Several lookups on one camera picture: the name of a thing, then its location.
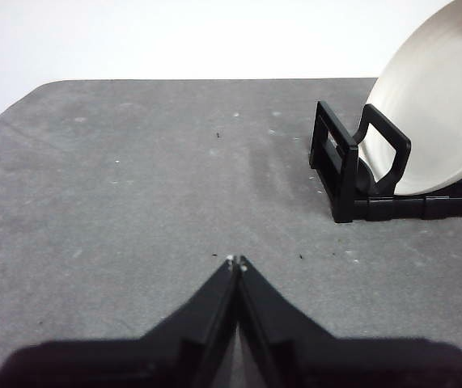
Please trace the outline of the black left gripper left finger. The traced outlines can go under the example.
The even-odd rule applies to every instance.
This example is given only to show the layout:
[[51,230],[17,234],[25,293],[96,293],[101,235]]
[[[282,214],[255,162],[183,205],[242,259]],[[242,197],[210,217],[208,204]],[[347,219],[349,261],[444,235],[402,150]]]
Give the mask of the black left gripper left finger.
[[0,387],[209,387],[234,341],[239,265],[226,259],[181,307],[134,339],[60,340],[13,352]]

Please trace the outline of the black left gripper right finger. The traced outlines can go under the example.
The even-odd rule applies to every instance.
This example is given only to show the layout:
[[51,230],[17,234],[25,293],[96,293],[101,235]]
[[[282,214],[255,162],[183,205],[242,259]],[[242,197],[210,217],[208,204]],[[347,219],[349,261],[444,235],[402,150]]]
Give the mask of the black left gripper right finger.
[[339,338],[290,304],[246,257],[239,329],[268,387],[462,387],[462,350],[425,338]]

